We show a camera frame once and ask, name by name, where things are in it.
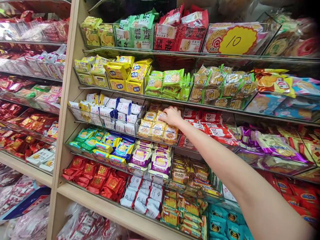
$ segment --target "forearm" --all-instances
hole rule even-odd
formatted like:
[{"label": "forearm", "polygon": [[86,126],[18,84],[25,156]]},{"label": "forearm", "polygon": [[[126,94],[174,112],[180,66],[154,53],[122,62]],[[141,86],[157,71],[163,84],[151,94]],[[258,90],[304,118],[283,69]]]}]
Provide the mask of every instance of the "forearm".
[{"label": "forearm", "polygon": [[255,239],[308,239],[311,226],[245,161],[188,122],[178,127],[237,199]]}]

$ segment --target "display rack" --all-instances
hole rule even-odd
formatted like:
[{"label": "display rack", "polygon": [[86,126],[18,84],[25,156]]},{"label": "display rack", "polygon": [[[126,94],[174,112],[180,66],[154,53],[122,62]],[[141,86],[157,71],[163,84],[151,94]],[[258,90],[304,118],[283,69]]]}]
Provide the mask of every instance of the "display rack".
[{"label": "display rack", "polygon": [[[49,0],[37,0],[37,2],[41,3],[39,6],[40,9],[43,9],[45,1]],[[91,46],[87,45],[85,40],[85,36],[80,27],[80,24],[85,20],[87,16],[99,16],[99,12],[97,11],[97,7],[103,2],[100,1],[96,5],[93,1],[84,1],[84,0],[52,0],[55,3],[54,10],[60,11],[61,16],[66,16],[66,9],[70,10],[70,22],[69,22],[69,32],[68,32],[68,40],[67,40],[67,50],[66,50],[66,59],[64,65],[64,74],[63,80],[48,77],[45,75],[32,75],[25,74],[21,72],[10,72],[6,70],[0,70],[0,73],[7,74],[16,74],[26,77],[35,77],[43,80],[52,80],[52,81],[60,81],[62,82],[62,96],[60,101],[60,108],[50,109],[46,106],[46,102],[37,101],[36,99],[29,99],[18,94],[7,92],[5,90],[0,90],[0,99],[7,100],[12,103],[21,104],[24,106],[28,106],[34,109],[38,109],[47,113],[54,113],[59,115],[59,131],[57,140],[48,138],[43,135],[35,135],[32,131],[26,131],[25,129],[21,129],[21,127],[17,127],[14,125],[6,124],[2,122],[5,127],[23,132],[28,136],[32,136],[36,139],[42,140],[46,143],[52,144],[56,146],[55,151],[55,164],[53,175],[51,176],[49,173],[43,171],[42,169],[27,163],[18,157],[15,157],[8,152],[0,150],[0,162],[37,180],[41,184],[44,184],[51,188],[51,197],[50,197],[50,213],[49,213],[49,221],[48,221],[48,230],[47,230],[47,239],[55,239],[60,230],[63,227],[63,224],[67,220],[67,216],[65,216],[65,210],[67,205],[71,202],[76,202],[81,204],[88,209],[101,214],[102,216],[109,218],[110,220],[132,230],[148,239],[196,239],[192,238],[189,235],[177,230],[170,228],[169,226],[161,223],[157,220],[153,220],[151,218],[146,217],[145,215],[139,214],[131,209],[125,208],[121,206],[119,203],[116,203],[112,200],[106,199],[100,195],[92,194],[87,191],[85,188],[82,188],[76,185],[73,182],[69,182],[62,177],[64,173],[64,169],[68,168],[74,156],[83,156],[95,162],[99,162],[107,167],[111,167],[122,171],[124,173],[128,173],[130,176],[139,176],[145,179],[150,179],[150,174],[147,174],[145,171],[139,171],[133,168],[130,168],[126,163],[119,164],[117,162],[107,161],[101,157],[94,155],[93,153],[88,153],[82,151],[77,148],[72,148],[69,145],[69,142],[72,141],[79,131],[82,128],[86,128],[90,125],[100,127],[105,130],[109,130],[102,121],[102,116],[96,115],[96,118],[99,120],[98,122],[94,121],[86,121],[83,118],[77,118],[74,114],[76,109],[73,109],[68,105],[69,101],[78,102],[79,100],[83,100],[86,98],[86,95],[89,93],[96,93],[101,91],[105,91],[110,96],[115,94],[117,96],[123,96],[128,99],[138,99],[141,101],[142,105],[149,106],[152,102],[157,103],[166,103],[167,105],[177,105],[184,108],[193,108],[193,109],[205,109],[212,111],[219,111],[221,113],[225,113],[230,115],[233,118],[233,123],[235,127],[241,126],[241,123],[253,123],[259,121],[266,121],[267,123],[281,124],[286,125],[288,123],[293,124],[295,127],[298,125],[310,126],[310,127],[320,127],[320,116],[319,118],[312,119],[310,121],[299,120],[293,118],[284,118],[277,116],[269,116],[261,113],[251,113],[242,110],[232,109],[232,108],[223,108],[212,105],[205,105],[200,103],[189,102],[189,96],[186,97],[186,101],[174,100],[174,99],[166,99],[162,97],[155,97],[146,95],[143,89],[142,94],[136,94],[131,92],[124,92],[119,90],[111,89],[109,84],[107,87],[101,87],[97,85],[84,84],[78,77],[77,72],[74,69],[75,63],[74,60],[82,59],[83,57],[93,56],[95,54],[99,54],[101,56],[112,56],[115,57],[117,55],[132,55],[137,58],[148,58],[151,57],[154,60],[154,66],[156,70],[160,70],[161,63],[166,65],[166,59],[176,59],[184,61],[186,59],[190,60],[189,65],[185,66],[185,68],[189,68],[191,70],[199,68],[202,64],[204,65],[221,65],[225,64],[226,66],[236,66],[237,70],[250,71],[253,68],[283,68],[283,69],[292,69],[293,74],[298,73],[299,71],[306,71],[310,74],[310,77],[317,77],[317,70],[320,65],[320,59],[318,58],[300,58],[300,57],[270,57],[264,56],[266,48],[269,46],[275,35],[281,29],[281,25],[278,25],[276,30],[272,32],[272,36],[267,42],[267,45],[263,47],[263,50],[259,52],[257,55],[227,55],[227,54],[204,54],[204,53],[190,53],[190,52],[170,52],[170,51],[160,51],[160,50],[141,50],[141,49],[133,49],[133,48],[121,48],[121,47],[108,47],[108,46]],[[0,2],[14,2],[14,0],[0,1]],[[0,43],[15,43],[15,44],[31,44],[31,45],[50,45],[59,47],[63,43],[59,42],[49,42],[49,41],[5,41],[0,40]],[[143,116],[138,115],[138,121],[134,124],[135,131],[133,134],[128,134],[137,138],[142,138],[145,140],[150,140],[148,137],[141,137],[137,135],[138,128],[140,126],[139,120],[142,119]],[[182,133],[179,133],[178,141],[181,138]],[[191,150],[184,147],[179,147],[177,142],[174,144],[169,144],[174,149],[175,153],[184,153],[185,155],[191,155],[193,158],[201,159],[201,155],[196,150]],[[250,158],[250,155],[246,155],[245,149],[241,148],[241,146],[231,147],[228,146],[235,154],[240,156],[244,161],[247,161],[253,168],[263,169],[259,167],[257,164],[258,161],[264,162],[268,160],[269,155],[263,155],[257,157],[253,161]],[[282,161],[290,162],[287,159],[281,159]],[[273,173],[282,174],[283,176],[290,177],[295,180],[302,180],[306,182],[310,182],[313,184],[320,184],[319,181],[314,181],[310,176],[319,176],[320,175],[320,165],[314,162],[310,162],[308,164],[301,164],[300,168],[296,168],[295,171],[286,173],[285,170],[277,169],[268,170],[263,169],[265,171],[270,171]],[[160,179],[160,185],[166,186],[170,188],[170,183],[176,184],[174,181],[159,177],[153,177],[154,182],[155,178]],[[212,179],[216,179],[213,172],[211,172]],[[184,192],[188,186],[180,185],[181,189],[179,192]],[[220,204],[226,208],[233,209],[235,211],[240,211],[239,205],[225,198],[223,195],[216,196],[214,194],[208,194],[204,191],[193,191],[195,197],[199,197],[205,199],[210,203]]]}]

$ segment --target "purple snack package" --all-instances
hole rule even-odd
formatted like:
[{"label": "purple snack package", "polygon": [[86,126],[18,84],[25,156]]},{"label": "purple snack package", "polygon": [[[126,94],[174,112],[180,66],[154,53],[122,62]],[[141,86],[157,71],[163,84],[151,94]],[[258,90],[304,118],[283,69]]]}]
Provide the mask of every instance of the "purple snack package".
[{"label": "purple snack package", "polygon": [[151,160],[151,170],[165,175],[169,175],[171,160],[163,156],[154,155]]},{"label": "purple snack package", "polygon": [[150,155],[151,155],[151,152],[136,148],[132,154],[130,163],[133,163],[135,165],[138,165],[144,168],[148,164],[148,159]]},{"label": "purple snack package", "polygon": [[290,145],[284,143],[280,137],[274,135],[262,134],[256,132],[256,139],[262,150],[272,156],[282,157],[298,162],[308,163],[299,153]]}]

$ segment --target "wooden shelf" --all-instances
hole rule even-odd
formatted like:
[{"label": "wooden shelf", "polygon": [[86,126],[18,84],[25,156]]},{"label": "wooden shelf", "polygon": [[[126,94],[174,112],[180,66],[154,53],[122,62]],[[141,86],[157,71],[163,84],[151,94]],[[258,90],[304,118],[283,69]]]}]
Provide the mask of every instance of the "wooden shelf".
[{"label": "wooden shelf", "polygon": [[32,165],[20,161],[4,152],[0,152],[0,162],[28,177],[37,180],[41,184],[52,187],[52,176]]},{"label": "wooden shelf", "polygon": [[166,227],[165,225],[148,220],[146,217],[139,216],[98,196],[86,192],[70,183],[58,187],[57,193],[89,208],[90,210],[109,218],[123,227],[130,229],[148,239],[193,239],[187,235]]}]

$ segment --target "yellow price tag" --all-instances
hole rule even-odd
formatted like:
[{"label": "yellow price tag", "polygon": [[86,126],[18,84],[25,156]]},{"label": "yellow price tag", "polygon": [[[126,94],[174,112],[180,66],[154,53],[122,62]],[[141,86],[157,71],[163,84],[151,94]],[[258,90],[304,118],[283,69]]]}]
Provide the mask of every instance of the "yellow price tag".
[{"label": "yellow price tag", "polygon": [[231,28],[220,43],[222,54],[245,54],[257,41],[257,31],[248,27]]}]

